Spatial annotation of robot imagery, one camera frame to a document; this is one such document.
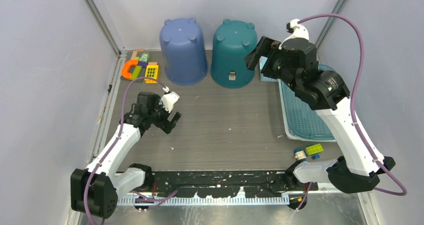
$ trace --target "white cable clip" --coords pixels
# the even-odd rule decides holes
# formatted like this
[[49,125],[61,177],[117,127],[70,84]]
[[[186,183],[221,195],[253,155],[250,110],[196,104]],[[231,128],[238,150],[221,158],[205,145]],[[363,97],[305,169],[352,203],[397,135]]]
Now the white cable clip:
[[293,29],[293,32],[288,36],[282,43],[278,46],[279,50],[283,49],[283,43],[289,39],[302,38],[309,41],[309,33],[306,27],[303,24],[299,24],[299,19],[293,19],[289,22],[290,29]]
[[169,88],[169,87],[167,87],[167,86],[162,87],[162,90],[163,90],[165,93],[169,93],[169,92],[170,92],[170,88]]

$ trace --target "white wall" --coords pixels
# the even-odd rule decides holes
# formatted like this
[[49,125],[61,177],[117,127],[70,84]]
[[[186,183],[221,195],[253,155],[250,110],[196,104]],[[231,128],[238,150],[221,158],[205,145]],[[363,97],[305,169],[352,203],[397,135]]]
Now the white wall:
[[[260,36],[283,40],[286,23],[318,13],[329,13],[337,0],[96,0],[109,27],[125,49],[160,49],[159,33],[166,19],[196,18],[203,30],[206,48],[212,48],[215,30],[223,19],[256,25]],[[325,20],[308,25],[315,41]]]
[[0,0],[0,223],[64,224],[115,54],[83,0]]
[[[422,224],[424,152],[424,0],[349,0],[342,11],[362,32],[365,60],[357,112],[378,149],[394,157],[393,173],[406,197],[374,192],[384,225]],[[336,21],[319,49],[321,62],[353,87],[359,45],[353,30]],[[400,191],[385,175],[379,187]]]

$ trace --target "blue bucket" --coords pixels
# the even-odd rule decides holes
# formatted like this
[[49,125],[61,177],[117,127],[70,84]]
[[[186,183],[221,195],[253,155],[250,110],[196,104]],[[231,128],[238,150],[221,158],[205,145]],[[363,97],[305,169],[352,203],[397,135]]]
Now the blue bucket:
[[194,18],[165,20],[159,35],[165,74],[178,85],[193,85],[208,73],[205,43]]

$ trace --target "gray tabletop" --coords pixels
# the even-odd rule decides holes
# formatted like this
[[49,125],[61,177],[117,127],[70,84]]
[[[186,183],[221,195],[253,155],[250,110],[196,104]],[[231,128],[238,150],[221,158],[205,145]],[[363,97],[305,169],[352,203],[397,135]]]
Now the gray tabletop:
[[[169,135],[150,128],[129,151],[120,170],[132,163],[151,166],[154,171],[286,169],[295,161],[294,149],[312,144],[287,138],[278,83],[260,81],[259,71],[247,86],[238,89],[221,87],[210,74],[195,85],[181,86],[165,75],[162,53],[150,55],[151,61],[159,64],[159,79],[180,95],[174,111],[182,117]],[[209,64],[211,55],[207,51]],[[117,128],[128,84],[127,80],[120,82],[107,140]],[[158,84],[136,82],[129,90],[125,111],[131,109],[140,91],[163,94]],[[320,161],[341,155],[335,142],[321,144]]]

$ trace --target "black bracket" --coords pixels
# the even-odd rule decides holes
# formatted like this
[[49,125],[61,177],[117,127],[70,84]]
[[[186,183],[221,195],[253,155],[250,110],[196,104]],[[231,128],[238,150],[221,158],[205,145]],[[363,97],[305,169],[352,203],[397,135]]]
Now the black bracket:
[[[91,172],[75,169],[70,176],[70,207],[85,213],[84,189]],[[88,189],[88,209],[93,216],[107,219],[115,211],[118,195],[111,179],[103,172],[95,174]]]
[[[384,157],[383,163],[388,170],[396,164],[395,160],[389,156]],[[378,174],[384,173],[381,168],[377,172],[370,172],[369,176],[351,173],[344,156],[340,156],[336,164],[327,168],[327,172],[330,182],[345,194],[372,191],[380,182]]]

